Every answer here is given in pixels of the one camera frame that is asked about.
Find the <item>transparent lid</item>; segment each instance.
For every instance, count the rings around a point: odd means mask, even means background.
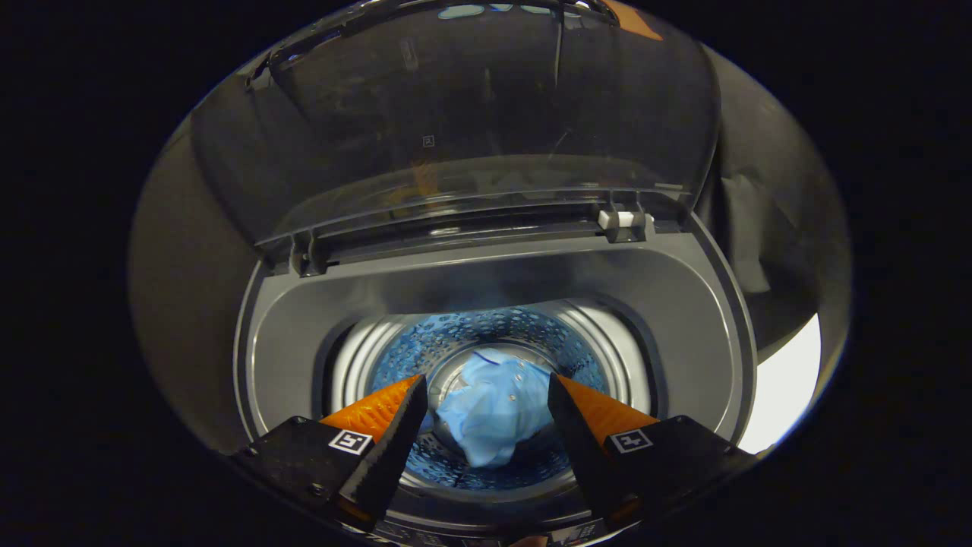
[[[477,197],[691,206],[718,125],[698,44],[614,3],[529,4],[379,0],[302,29],[193,111],[210,187],[253,243]]]

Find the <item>blue cloth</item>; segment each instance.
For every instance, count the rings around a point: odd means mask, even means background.
[[[422,418],[422,424],[419,425],[419,435],[432,431],[433,425],[435,425],[435,422],[432,418],[432,411],[428,411],[425,417]]]
[[[436,413],[472,467],[506,465],[516,443],[553,420],[546,406],[550,373],[529,361],[478,349],[462,379],[468,385],[449,393]]]

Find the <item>washing machine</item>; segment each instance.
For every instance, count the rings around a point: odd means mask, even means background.
[[[812,317],[825,387],[850,271],[805,132],[663,20],[613,0],[371,0],[257,55],[176,128],[129,296],[160,391],[223,455],[415,375],[434,415],[484,347],[738,444],[760,364]],[[493,545],[524,516],[591,520],[556,430],[472,467],[436,420],[361,540]]]

